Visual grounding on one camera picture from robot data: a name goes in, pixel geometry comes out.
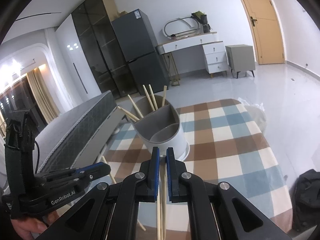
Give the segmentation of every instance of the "plaid rug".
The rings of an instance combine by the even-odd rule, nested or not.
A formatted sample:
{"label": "plaid rug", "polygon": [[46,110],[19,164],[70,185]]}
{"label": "plaid rug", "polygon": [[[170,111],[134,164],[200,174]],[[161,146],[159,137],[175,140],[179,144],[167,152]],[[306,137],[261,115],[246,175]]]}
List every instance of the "plaid rug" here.
{"label": "plaid rug", "polygon": [[[288,232],[292,226],[288,188],[271,148],[244,106],[234,99],[225,99],[177,111],[190,144],[185,160],[187,170],[207,182],[229,182]],[[133,126],[127,123],[114,135],[105,158],[120,182],[139,171],[141,162],[150,159],[150,153]],[[156,204],[140,203],[138,218],[146,227],[156,227]],[[187,204],[173,204],[167,199],[166,239],[190,239],[188,222]],[[156,233],[150,234],[149,230],[149,239],[156,239]],[[137,229],[137,237],[144,238],[141,230]]]}

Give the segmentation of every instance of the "beige curtain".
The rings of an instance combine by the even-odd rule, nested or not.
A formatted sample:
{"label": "beige curtain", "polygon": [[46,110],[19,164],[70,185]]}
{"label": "beige curtain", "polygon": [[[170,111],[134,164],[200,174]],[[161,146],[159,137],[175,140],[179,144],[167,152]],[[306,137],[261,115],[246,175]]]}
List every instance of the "beige curtain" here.
{"label": "beige curtain", "polygon": [[50,123],[53,119],[59,116],[59,110],[44,84],[40,70],[36,68],[27,73],[27,79],[38,107],[40,108],[46,122]]}
{"label": "beige curtain", "polygon": [[5,129],[6,129],[6,123],[4,121],[4,118],[2,116],[2,113],[0,111],[0,136],[5,137]]}

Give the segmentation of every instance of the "white drawer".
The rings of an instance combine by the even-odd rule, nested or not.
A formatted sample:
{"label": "white drawer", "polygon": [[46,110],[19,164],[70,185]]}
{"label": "white drawer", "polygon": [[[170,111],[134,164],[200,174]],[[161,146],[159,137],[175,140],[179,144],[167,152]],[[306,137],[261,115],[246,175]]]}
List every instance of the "white drawer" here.
{"label": "white drawer", "polygon": [[196,45],[201,45],[205,43],[211,43],[218,40],[217,33],[208,33],[205,35],[196,35],[193,37],[184,38],[181,40],[171,41],[169,43],[163,44],[164,53],[172,52],[179,49],[184,49]]}
{"label": "white drawer", "polygon": [[207,71],[209,72],[209,74],[211,73],[217,73],[217,72],[221,72],[221,71],[226,71],[228,70],[228,64],[227,62],[220,62],[220,63],[216,63],[216,64],[208,64],[207,65]]}
{"label": "white drawer", "polygon": [[227,54],[225,52],[218,52],[205,55],[207,64],[215,64],[223,61],[227,61]]}
{"label": "white drawer", "polygon": [[215,42],[210,44],[202,45],[204,54],[211,54],[216,52],[224,52],[226,51],[223,42]]}

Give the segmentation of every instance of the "refrigerator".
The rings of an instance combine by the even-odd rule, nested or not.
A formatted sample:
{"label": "refrigerator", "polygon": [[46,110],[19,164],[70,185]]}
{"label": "refrigerator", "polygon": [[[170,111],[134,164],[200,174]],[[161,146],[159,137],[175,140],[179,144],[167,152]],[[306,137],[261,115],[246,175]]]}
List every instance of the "refrigerator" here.
{"label": "refrigerator", "polygon": [[142,85],[148,89],[150,84],[154,93],[168,86],[168,71],[156,50],[158,44],[148,16],[137,9],[112,21],[112,26],[139,93],[145,95]]}

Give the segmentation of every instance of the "mattress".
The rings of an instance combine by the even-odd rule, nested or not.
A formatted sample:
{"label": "mattress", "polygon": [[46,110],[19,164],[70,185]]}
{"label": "mattress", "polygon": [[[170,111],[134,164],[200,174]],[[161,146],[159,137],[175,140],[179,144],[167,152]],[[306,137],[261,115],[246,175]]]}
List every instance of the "mattress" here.
{"label": "mattress", "polygon": [[[39,171],[72,167],[102,123],[116,109],[110,91],[92,98],[54,119],[36,137],[40,148]],[[37,149],[33,151],[34,165]]]}

